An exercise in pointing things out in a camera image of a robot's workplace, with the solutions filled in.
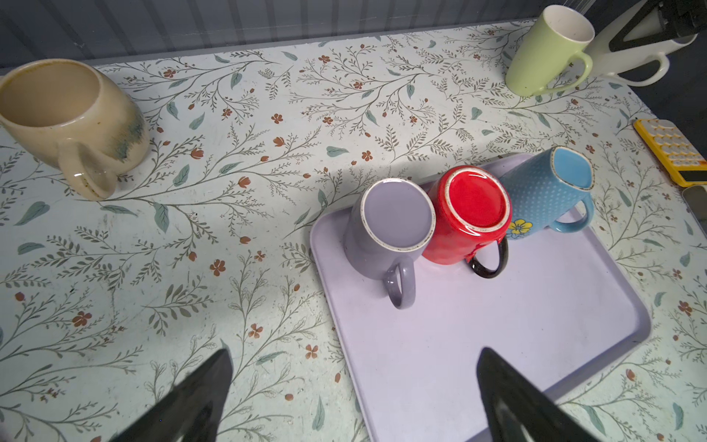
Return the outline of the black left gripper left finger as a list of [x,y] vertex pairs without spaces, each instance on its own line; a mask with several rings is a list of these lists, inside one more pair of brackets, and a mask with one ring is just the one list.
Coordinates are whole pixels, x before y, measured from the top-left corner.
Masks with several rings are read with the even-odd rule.
[[216,351],[113,440],[216,440],[232,374],[228,350]]

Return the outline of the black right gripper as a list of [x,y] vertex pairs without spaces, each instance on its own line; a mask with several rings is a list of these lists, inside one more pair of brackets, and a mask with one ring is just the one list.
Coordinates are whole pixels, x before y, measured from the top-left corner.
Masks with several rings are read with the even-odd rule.
[[607,27],[609,50],[616,53],[705,30],[706,0],[639,1]]

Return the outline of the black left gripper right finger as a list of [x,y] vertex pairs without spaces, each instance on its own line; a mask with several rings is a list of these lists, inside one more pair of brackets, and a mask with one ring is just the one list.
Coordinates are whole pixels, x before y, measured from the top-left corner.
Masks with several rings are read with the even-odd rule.
[[596,439],[492,348],[482,348],[476,374],[491,440]]

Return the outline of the white mug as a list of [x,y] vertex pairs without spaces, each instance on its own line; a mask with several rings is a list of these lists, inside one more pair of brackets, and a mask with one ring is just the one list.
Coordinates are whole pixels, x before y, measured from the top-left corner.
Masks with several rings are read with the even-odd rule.
[[[593,60],[593,68],[589,75],[591,77],[605,77],[620,84],[630,87],[647,87],[657,83],[662,79],[670,68],[668,56],[677,50],[692,44],[698,33],[689,37],[668,39],[645,46],[639,46],[628,50],[613,53],[609,50],[609,32],[607,27],[598,33],[593,42],[585,48],[585,53]],[[648,79],[633,81],[620,76],[635,68],[657,62],[658,68]]]

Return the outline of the light green mug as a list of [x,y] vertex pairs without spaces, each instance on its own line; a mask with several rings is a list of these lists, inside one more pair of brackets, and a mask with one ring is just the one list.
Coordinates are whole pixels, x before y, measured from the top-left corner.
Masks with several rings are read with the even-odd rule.
[[[579,12],[560,5],[545,7],[506,72],[506,86],[524,98],[577,87],[592,71],[593,60],[585,48],[594,38],[593,25]],[[576,61],[584,65],[582,75],[571,84],[550,88],[551,80]]]

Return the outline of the blue polka dot mug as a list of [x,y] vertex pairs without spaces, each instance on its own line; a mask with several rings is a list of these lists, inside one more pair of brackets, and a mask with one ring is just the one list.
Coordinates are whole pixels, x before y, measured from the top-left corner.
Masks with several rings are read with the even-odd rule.
[[512,204],[507,235],[524,239],[551,228],[574,233],[586,228],[595,213],[591,162],[568,147],[553,147],[500,178]]

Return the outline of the red mug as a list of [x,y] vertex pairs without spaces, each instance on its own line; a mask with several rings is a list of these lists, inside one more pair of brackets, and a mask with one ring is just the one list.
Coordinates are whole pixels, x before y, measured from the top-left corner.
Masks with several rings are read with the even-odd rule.
[[[506,233],[512,220],[511,199],[501,182],[483,169],[460,166],[435,182],[428,196],[435,209],[436,228],[423,257],[440,265],[465,262],[483,278],[499,276],[508,262]],[[495,270],[476,257],[491,244],[499,254]]]

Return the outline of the beige speckled mug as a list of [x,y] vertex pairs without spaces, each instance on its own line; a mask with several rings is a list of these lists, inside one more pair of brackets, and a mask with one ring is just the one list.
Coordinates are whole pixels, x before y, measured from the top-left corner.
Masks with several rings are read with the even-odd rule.
[[1,123],[90,201],[147,156],[149,129],[135,102],[95,68],[68,59],[24,64],[1,79]]

